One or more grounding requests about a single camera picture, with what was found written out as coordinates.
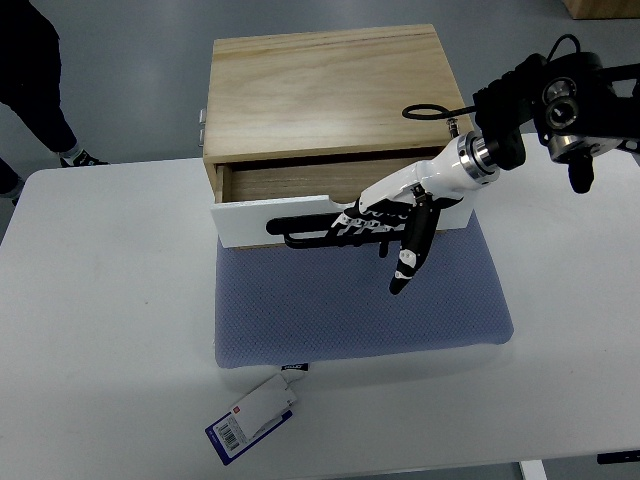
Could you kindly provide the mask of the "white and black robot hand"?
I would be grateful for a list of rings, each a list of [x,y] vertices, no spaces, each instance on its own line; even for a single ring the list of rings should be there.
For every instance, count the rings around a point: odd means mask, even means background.
[[[389,290],[397,295],[425,263],[441,212],[470,213],[478,191],[497,180],[499,167],[484,139],[470,132],[452,139],[431,160],[419,160],[363,190],[332,223],[327,237],[402,233]]]

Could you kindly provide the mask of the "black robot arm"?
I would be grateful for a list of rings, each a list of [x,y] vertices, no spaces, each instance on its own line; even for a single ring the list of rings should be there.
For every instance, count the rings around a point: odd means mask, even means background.
[[[520,127],[532,121],[550,158],[567,165],[572,189],[584,194],[596,156],[612,149],[639,155],[639,91],[618,95],[613,85],[622,81],[639,81],[638,64],[604,67],[581,48],[561,57],[534,53],[477,91],[471,106],[414,104],[402,115],[430,121],[474,114],[489,158],[502,170],[524,164]]]

